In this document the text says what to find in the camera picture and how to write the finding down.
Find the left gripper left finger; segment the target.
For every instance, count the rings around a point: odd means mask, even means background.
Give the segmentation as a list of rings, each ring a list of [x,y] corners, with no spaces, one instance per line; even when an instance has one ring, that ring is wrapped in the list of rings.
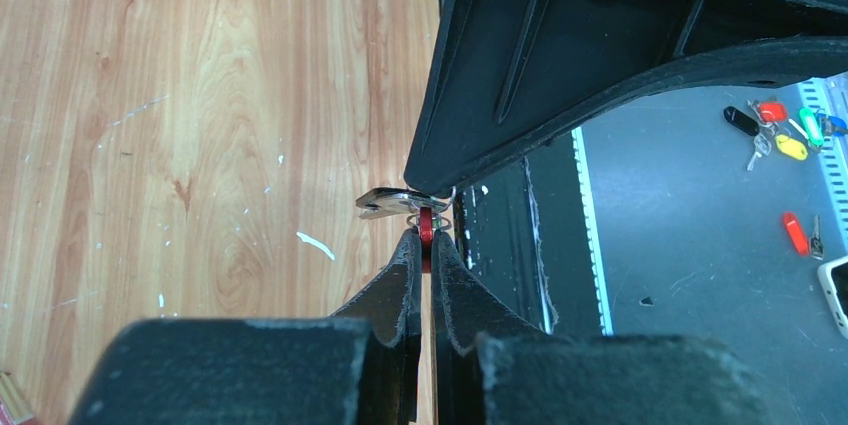
[[[418,233],[323,318],[148,319],[104,351],[74,424],[408,424],[421,350]]]

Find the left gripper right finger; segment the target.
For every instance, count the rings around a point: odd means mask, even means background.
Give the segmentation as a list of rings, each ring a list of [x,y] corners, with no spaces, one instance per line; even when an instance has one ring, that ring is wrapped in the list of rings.
[[[431,244],[434,415],[440,424],[767,424],[750,369],[685,336],[558,338]]]

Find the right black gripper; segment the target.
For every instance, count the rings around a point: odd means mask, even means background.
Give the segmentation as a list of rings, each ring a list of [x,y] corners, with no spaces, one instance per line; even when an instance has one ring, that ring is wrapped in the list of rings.
[[[847,68],[847,0],[443,0],[405,168],[446,196],[629,101]]]

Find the red carabiner keyring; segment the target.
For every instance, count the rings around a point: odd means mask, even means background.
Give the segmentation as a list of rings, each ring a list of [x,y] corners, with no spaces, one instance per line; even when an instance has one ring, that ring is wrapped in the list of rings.
[[[435,232],[448,232],[453,228],[451,220],[443,216],[446,209],[447,207],[423,207],[416,209],[406,219],[407,225],[417,230],[421,241],[421,269],[424,274],[430,274],[432,270],[432,247]]]

